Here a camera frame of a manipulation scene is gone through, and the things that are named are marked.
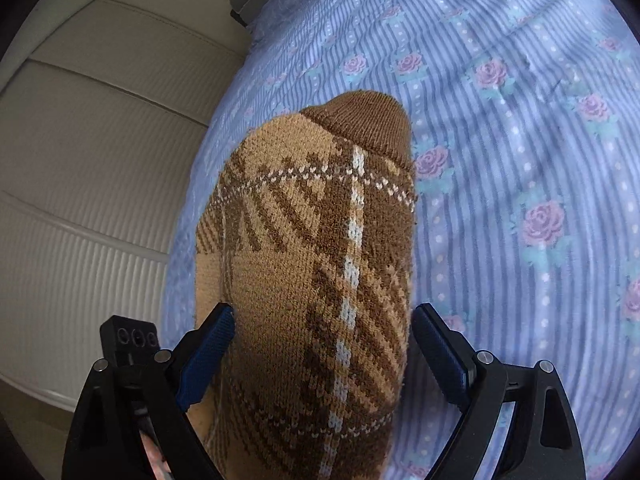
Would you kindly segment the person's left hand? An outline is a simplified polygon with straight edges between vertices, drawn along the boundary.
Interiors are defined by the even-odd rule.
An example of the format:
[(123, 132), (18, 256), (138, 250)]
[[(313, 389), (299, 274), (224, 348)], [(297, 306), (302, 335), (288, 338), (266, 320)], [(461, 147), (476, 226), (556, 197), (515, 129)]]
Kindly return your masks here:
[(148, 458), (154, 477), (156, 480), (171, 480), (172, 475), (168, 463), (164, 460), (163, 454), (144, 432), (140, 434), (146, 457)]

